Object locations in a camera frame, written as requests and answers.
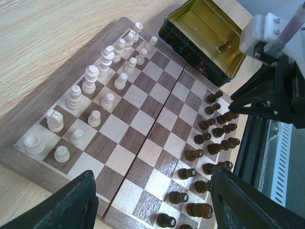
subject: white chess piece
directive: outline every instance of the white chess piece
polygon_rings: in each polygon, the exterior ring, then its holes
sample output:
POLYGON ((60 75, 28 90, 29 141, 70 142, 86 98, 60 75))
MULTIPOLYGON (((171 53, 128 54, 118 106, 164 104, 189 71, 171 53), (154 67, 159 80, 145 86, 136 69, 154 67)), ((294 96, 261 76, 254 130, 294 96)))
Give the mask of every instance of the white chess piece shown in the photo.
POLYGON ((67 147, 59 146, 56 148, 54 153, 55 160, 59 163, 64 163, 70 158, 70 152, 68 151, 67 147))
POLYGON ((88 124, 92 127, 97 127, 101 123, 101 113, 99 111, 92 111, 88 118, 88 124))
POLYGON ((153 48, 154 48, 154 45, 158 42, 158 38, 153 36, 151 38, 151 40, 149 41, 149 43, 147 43, 145 45, 145 48, 147 50, 147 52, 152 52, 153 51, 153 48))
POLYGON ((40 154, 44 150, 44 143, 37 136, 29 136, 24 139, 26 150, 31 155, 40 154))
POLYGON ((86 68, 85 81, 82 83, 81 89, 86 94, 92 94, 95 91, 95 81, 100 71, 95 65, 89 65, 86 68))
POLYGON ((137 65, 142 65, 145 62, 145 57, 147 56, 147 50, 146 49, 141 49, 139 52, 139 55, 136 55, 137 59, 137 65))
POLYGON ((69 91, 67 106, 70 110, 77 110, 81 106, 81 88, 78 85, 73 85, 69 91))
POLYGON ((129 33, 126 35, 125 39, 125 48, 124 52, 129 52, 133 45, 133 38, 135 35, 134 30, 130 30, 129 33))
POLYGON ((107 71, 109 70, 109 65, 111 65, 113 58, 114 58, 114 48, 111 45, 109 45, 107 48, 103 49, 102 55, 100 57, 99 77, 105 78, 107 76, 107 71))
POLYGON ((71 135, 70 141, 74 145, 80 145, 84 140, 84 131, 82 129, 77 129, 71 135))
POLYGON ((47 112, 47 124, 52 132, 60 132, 63 129, 63 116, 53 109, 47 112))
POLYGON ((135 31, 135 34, 134 34, 134 37, 133 37, 133 42, 136 43, 138 40, 139 40, 139 32, 142 31, 143 29, 143 25, 139 22, 137 22, 135 25, 134 25, 134 31, 135 31))
POLYGON ((114 95, 108 93, 105 98, 102 99, 101 106, 104 110, 110 110, 113 107, 114 95))
POLYGON ((126 73, 121 73, 119 77, 114 81, 114 87, 118 90, 124 89, 127 79, 128 75, 126 73))
POLYGON ((119 39, 114 48, 114 58, 112 62, 118 63, 121 60, 121 54, 124 52, 125 40, 123 38, 119 39))
POLYGON ((130 58, 130 60, 124 67, 124 72, 128 75, 131 75, 134 72, 134 67, 136 66, 136 64, 137 59, 135 59, 134 57, 130 58))

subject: white pawn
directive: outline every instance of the white pawn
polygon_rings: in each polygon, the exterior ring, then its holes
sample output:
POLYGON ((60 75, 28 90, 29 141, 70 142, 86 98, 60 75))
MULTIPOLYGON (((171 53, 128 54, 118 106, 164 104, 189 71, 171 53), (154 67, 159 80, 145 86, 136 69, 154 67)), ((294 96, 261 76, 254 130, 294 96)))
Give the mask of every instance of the white pawn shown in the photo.
POLYGON ((56 148, 54 153, 55 160, 59 163, 64 163, 70 158, 70 152, 68 151, 67 147, 59 146, 56 148))
POLYGON ((154 45, 158 42, 158 38, 153 36, 151 38, 151 40, 149 41, 149 43, 147 43, 145 45, 145 48, 147 50, 147 52, 152 52, 153 51, 153 48, 154 48, 154 45))
POLYGON ((101 106, 104 110, 110 110, 113 107, 114 95, 108 93, 105 98, 102 99, 101 106))
POLYGON ((125 39, 125 48, 124 52, 129 52, 133 45, 133 38, 135 35, 134 30, 130 30, 129 33, 126 35, 125 39))
POLYGON ((124 72, 128 75, 131 75, 134 72, 134 67, 136 66, 136 64, 137 59, 135 59, 134 57, 130 58, 130 60, 124 67, 124 72))
POLYGON ((102 55, 100 57, 99 77, 105 78, 107 76, 107 71, 109 70, 109 65, 112 63, 112 59, 114 58, 114 48, 109 45, 107 48, 103 49, 102 55))
POLYGON ((121 60, 121 54, 124 52, 125 40, 123 38, 119 39, 114 48, 114 58, 112 62, 118 63, 121 60))
POLYGON ((63 116, 53 109, 47 112, 47 124, 52 132, 60 132, 63 129, 63 116))
POLYGON ((92 94, 95 91, 95 81, 100 71, 95 65, 89 65, 86 68, 85 81, 82 83, 81 89, 86 94, 92 94))
POLYGON ((92 127, 97 127, 101 123, 101 113, 99 111, 92 111, 88 118, 88 124, 92 127))
POLYGON ((141 49, 139 55, 136 55, 135 58, 137 59, 137 65, 142 65, 145 62, 145 57, 147 56, 147 50, 141 49))
POLYGON ((136 43, 138 40, 139 40, 139 32, 142 31, 143 29, 143 25, 139 22, 137 22, 135 25, 134 25, 134 31, 135 31, 135 34, 134 34, 134 37, 133 37, 133 42, 136 43))
POLYGON ((124 89, 127 79, 128 75, 126 73, 121 73, 119 77, 114 81, 114 87, 118 90, 124 89))
POLYGON ((71 135, 70 141, 74 145, 80 145, 84 140, 84 131, 82 129, 77 129, 71 135))
POLYGON ((44 150, 44 143, 37 136, 29 136, 24 139, 26 150, 31 155, 40 154, 44 150))
POLYGON ((77 110, 81 106, 81 88, 78 85, 73 85, 69 91, 67 106, 70 110, 77 110))

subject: wooden table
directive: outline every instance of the wooden table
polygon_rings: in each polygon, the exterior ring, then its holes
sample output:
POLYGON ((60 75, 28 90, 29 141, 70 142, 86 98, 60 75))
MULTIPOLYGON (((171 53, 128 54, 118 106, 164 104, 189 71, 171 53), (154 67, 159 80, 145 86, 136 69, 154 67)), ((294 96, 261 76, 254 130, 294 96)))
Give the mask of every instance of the wooden table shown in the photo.
MULTIPOLYGON (((61 1, 43 4, 35 0, 9 0, 0 4, 0 126, 20 101, 31 99, 43 88, 59 66, 71 58, 102 29, 120 17, 141 22, 145 31, 156 35, 163 20, 186 0, 61 1)), ((236 0, 214 0, 235 23, 244 28, 252 15, 236 0)), ((243 85, 260 67, 246 57, 236 78, 222 87, 228 95, 243 85)), ((241 115, 236 136, 242 138, 246 115, 241 115)), ((235 162, 238 147, 231 155, 235 162)), ((0 166, 0 225, 31 209, 50 192, 0 166)), ((96 221, 95 228, 109 228, 96 221)))

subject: dark pawn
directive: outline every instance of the dark pawn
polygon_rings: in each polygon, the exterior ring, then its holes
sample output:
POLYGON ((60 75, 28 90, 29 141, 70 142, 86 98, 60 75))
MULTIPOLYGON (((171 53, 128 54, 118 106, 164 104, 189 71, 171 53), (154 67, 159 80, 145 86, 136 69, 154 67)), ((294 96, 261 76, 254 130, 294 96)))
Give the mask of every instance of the dark pawn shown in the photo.
POLYGON ((187 150, 184 154, 188 161, 194 161, 196 158, 203 157, 203 151, 201 149, 187 150))
POLYGON ((167 214, 161 213, 157 217, 157 224, 162 228, 174 228, 176 226, 176 219, 167 214))
POLYGON ((210 118, 206 121, 201 121, 199 123, 199 128, 202 130, 208 129, 210 126, 214 125, 216 123, 216 120, 214 118, 210 118))
POLYGON ((210 191, 211 188, 211 181, 205 182, 203 180, 195 182, 195 189, 198 193, 205 193, 210 191))
POLYGON ((194 137, 194 142, 198 145, 201 145, 204 141, 210 140, 211 137, 212 137, 211 134, 208 132, 202 135, 196 135, 194 137))
POLYGON ((186 212, 193 217, 202 217, 210 219, 213 216, 213 208, 209 204, 188 204, 186 206, 186 212))
POLYGON ((169 198, 173 204, 186 203, 189 200, 189 196, 182 192, 171 192, 169 198))
POLYGON ((224 93, 222 91, 217 91, 215 94, 210 94, 206 99, 209 103, 215 103, 217 98, 223 96, 224 93))
POLYGON ((195 169, 193 168, 189 168, 189 169, 186 169, 186 168, 181 168, 179 169, 178 171, 178 176, 182 179, 182 180, 186 180, 187 178, 190 178, 190 177, 194 177, 196 176, 197 172, 195 169))
POLYGON ((220 104, 216 103, 213 104, 212 106, 207 106, 204 111, 207 115, 212 115, 214 113, 214 111, 217 111, 218 109, 220 109, 220 104))

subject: table surface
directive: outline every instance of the table surface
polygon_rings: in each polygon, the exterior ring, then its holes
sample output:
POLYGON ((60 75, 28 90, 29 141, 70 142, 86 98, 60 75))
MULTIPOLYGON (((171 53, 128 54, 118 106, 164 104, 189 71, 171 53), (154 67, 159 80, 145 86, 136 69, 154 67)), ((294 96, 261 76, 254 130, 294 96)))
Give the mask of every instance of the table surface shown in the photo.
MULTIPOLYGON (((0 3, 0 120, 102 29, 121 16, 141 22, 156 35, 163 20, 186 0, 8 0, 0 3)), ((243 29, 252 15, 236 0, 214 0, 243 29)), ((260 67, 246 57, 236 78, 221 89, 228 95, 260 67)), ((242 139, 247 116, 240 115, 236 137, 242 139)), ((239 147, 232 151, 235 162, 239 147)), ((51 193, 0 165, 0 226, 45 200, 51 193)), ((108 229, 96 220, 96 229, 108 229)))

